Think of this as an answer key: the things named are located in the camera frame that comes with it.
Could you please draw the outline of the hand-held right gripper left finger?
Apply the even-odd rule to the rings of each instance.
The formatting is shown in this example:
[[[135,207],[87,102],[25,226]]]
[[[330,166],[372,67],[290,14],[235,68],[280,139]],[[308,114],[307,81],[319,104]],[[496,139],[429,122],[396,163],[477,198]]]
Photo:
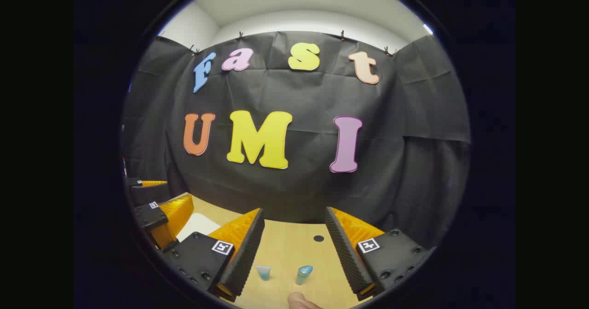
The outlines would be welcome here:
[[[263,209],[257,208],[210,235],[193,232],[163,256],[191,288],[234,302],[248,281],[264,228]]]

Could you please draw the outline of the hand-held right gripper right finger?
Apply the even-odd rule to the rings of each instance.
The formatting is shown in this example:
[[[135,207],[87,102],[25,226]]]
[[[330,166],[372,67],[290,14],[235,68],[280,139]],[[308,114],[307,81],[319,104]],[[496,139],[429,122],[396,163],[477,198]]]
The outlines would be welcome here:
[[[435,252],[435,247],[421,246],[398,228],[381,231],[330,206],[325,224],[359,301],[400,292]]]

